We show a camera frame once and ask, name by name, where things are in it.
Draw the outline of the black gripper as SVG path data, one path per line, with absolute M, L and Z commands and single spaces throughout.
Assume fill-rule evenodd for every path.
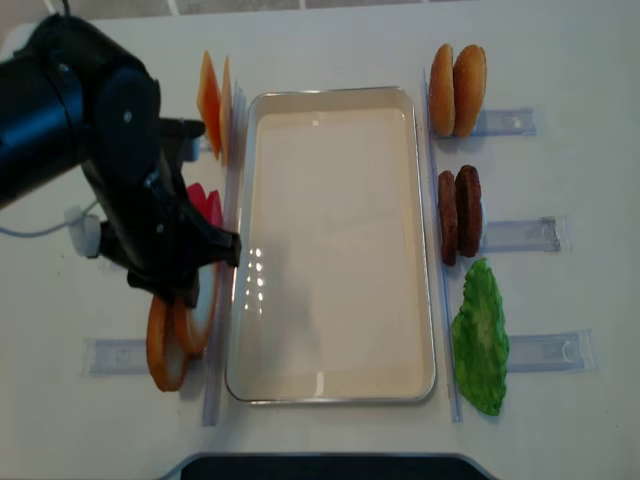
M 189 307 L 199 268 L 238 267 L 242 250 L 238 233 L 211 225 L 188 198 L 181 168 L 203 133 L 201 121 L 161 119 L 99 151 L 100 255 L 127 270 L 131 287 Z

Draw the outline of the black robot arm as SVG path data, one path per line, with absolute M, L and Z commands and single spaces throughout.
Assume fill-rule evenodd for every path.
M 1 202 L 80 167 L 105 220 L 66 223 L 77 252 L 130 286 L 195 307 L 202 267 L 237 266 L 241 240 L 191 204 L 182 165 L 205 126 L 160 114 L 159 83 L 88 22 L 55 14 L 1 65 Z

